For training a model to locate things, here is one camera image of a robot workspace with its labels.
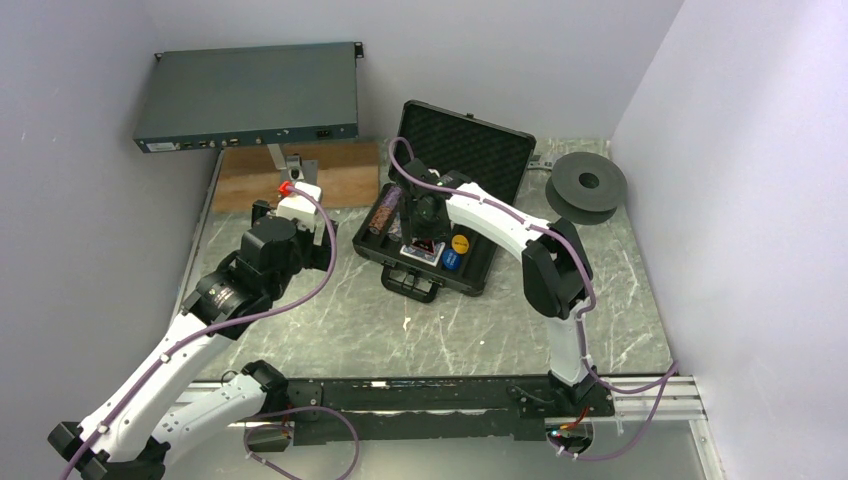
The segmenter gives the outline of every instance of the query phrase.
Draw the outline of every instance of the blue disc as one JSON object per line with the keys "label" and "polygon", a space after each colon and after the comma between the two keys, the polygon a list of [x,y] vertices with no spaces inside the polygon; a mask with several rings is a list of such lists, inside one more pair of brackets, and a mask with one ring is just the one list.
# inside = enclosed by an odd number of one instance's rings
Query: blue disc
{"label": "blue disc", "polygon": [[448,248],[445,250],[445,253],[442,254],[442,263],[448,270],[456,270],[459,268],[459,262],[459,254],[452,248]]}

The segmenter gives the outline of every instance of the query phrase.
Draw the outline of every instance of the marble countertop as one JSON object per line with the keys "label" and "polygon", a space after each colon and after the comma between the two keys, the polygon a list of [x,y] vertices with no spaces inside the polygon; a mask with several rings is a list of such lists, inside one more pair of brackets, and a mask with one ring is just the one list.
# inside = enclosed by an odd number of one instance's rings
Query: marble countertop
{"label": "marble countertop", "polygon": [[[536,153],[545,160],[581,150],[607,154],[601,140],[540,140]],[[519,209],[557,218],[544,198],[548,175],[544,170],[527,172],[516,201]],[[480,297],[441,289],[433,303],[418,303],[384,289],[382,266],[354,253],[351,240],[368,210],[329,212],[339,222],[339,252],[336,272],[324,291],[291,312],[252,325],[207,366],[201,379],[218,380],[226,370],[239,370],[258,359],[289,377],[547,372],[544,317],[524,300],[515,259],[503,250],[497,252]],[[238,248],[250,213],[210,213],[205,225],[192,272],[195,278],[212,271]],[[595,272],[599,305],[588,314],[586,327],[598,371],[665,372],[671,355],[625,209],[619,208],[601,225],[578,226],[578,231]],[[322,275],[301,272],[275,306],[301,297]]]}

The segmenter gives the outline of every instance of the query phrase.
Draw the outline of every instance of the gray spool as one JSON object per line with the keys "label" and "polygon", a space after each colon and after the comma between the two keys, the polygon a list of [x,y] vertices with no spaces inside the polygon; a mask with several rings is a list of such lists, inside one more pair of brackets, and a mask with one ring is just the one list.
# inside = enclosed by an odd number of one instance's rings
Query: gray spool
{"label": "gray spool", "polygon": [[609,159],[589,152],[564,155],[554,164],[545,198],[562,218],[597,225],[615,214],[627,197],[627,179]]}

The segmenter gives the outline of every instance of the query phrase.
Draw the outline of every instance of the wooden board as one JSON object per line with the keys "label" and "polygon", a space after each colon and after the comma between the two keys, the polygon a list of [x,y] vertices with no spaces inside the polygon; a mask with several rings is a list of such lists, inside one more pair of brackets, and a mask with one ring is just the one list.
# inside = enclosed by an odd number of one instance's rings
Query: wooden board
{"label": "wooden board", "polygon": [[[379,194],[379,149],[375,142],[287,144],[286,155],[318,161],[321,203],[327,208],[365,207]],[[229,148],[212,199],[218,213],[250,211],[256,200],[276,204],[280,171],[267,147]]]}

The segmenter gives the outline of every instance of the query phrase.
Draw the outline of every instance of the gray wall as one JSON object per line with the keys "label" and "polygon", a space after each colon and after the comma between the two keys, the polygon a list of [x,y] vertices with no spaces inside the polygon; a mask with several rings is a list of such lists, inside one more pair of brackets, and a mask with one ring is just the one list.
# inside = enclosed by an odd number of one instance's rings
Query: gray wall
{"label": "gray wall", "polygon": [[145,0],[167,48],[360,40],[362,131],[423,100],[536,136],[608,138],[682,0]]}
{"label": "gray wall", "polygon": [[55,478],[46,436],[165,331],[213,159],[141,155],[162,44],[139,2],[4,2],[0,16],[0,477]]}
{"label": "gray wall", "polygon": [[613,155],[729,478],[845,478],[848,11],[765,3],[687,0]]}

